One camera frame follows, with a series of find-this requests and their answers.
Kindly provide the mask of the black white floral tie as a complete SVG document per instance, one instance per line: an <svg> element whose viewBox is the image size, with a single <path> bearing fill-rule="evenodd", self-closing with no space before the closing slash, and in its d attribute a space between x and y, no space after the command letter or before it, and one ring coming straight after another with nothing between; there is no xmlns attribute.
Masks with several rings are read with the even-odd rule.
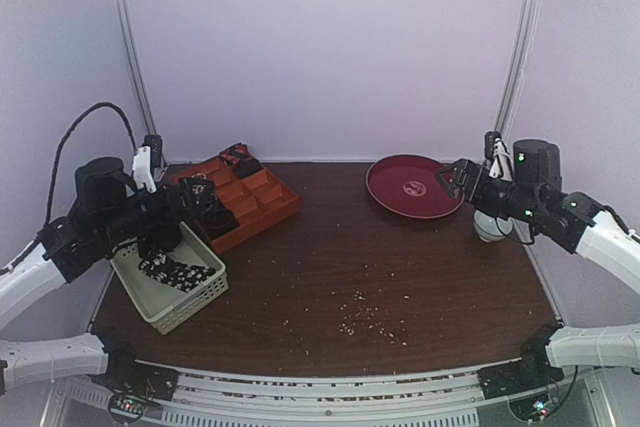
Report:
<svg viewBox="0 0 640 427"><path fill-rule="evenodd" d="M214 267L176 261L160 250L142 257L138 270L147 277L182 292L192 291L216 273Z"/></svg>

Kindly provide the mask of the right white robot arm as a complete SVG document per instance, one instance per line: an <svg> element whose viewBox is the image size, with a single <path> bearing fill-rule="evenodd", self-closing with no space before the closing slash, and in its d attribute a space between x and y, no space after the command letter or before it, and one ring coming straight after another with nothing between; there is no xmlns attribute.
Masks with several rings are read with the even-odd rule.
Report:
<svg viewBox="0 0 640 427"><path fill-rule="evenodd" d="M589 260L633 291L639 289L639 236L617 212L582 192L562 190L560 151L545 140L523 139L510 155L499 151L494 132L486 136L489 158L479 164L459 159L435 173L450 197L494 218L525 223L532 237L543 235L570 254ZM553 368L569 366L639 368L636 324L553 327L513 366L519 387L530 389Z"/></svg>

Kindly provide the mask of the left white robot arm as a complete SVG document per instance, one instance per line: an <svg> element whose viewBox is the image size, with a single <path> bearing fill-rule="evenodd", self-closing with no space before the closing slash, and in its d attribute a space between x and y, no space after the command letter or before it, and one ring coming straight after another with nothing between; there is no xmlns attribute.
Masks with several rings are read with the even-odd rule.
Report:
<svg viewBox="0 0 640 427"><path fill-rule="evenodd" d="M217 273L170 257L187 222L214 212L214 182L186 178L156 186L151 175L128 175L115 157L94 159L75 172L77 198L68 215L45 223L35 239L1 271L1 323L7 325L37 300L71 283L101 260L135 247L143 273L191 293ZM157 382L135 362L133 347L112 331L54 341L1 344L1 389L90 375L115 391L143 396Z"/></svg>

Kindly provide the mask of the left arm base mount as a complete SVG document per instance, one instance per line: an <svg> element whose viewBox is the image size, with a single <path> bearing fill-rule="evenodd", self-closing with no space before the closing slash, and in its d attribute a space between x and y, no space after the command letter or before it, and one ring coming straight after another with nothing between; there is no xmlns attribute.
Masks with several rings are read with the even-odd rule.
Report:
<svg viewBox="0 0 640 427"><path fill-rule="evenodd" d="M114 329L92 331L107 355L106 371L90 375L91 381L108 389L118 400L132 400L145 408L171 401L179 373L172 368L141 363L132 344Z"/></svg>

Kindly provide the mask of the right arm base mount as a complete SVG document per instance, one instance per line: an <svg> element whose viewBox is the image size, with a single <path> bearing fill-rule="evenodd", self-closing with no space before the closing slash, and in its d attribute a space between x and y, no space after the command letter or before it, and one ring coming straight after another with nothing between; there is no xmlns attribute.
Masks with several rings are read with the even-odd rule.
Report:
<svg viewBox="0 0 640 427"><path fill-rule="evenodd" d="M536 391L509 402L511 413L519 420L541 422L556 408L559 401L559 383L565 378L562 368L550 365L546 346L560 328L546 324L536 330L520 347L520 358L477 372L478 381L486 400L518 396Z"/></svg>

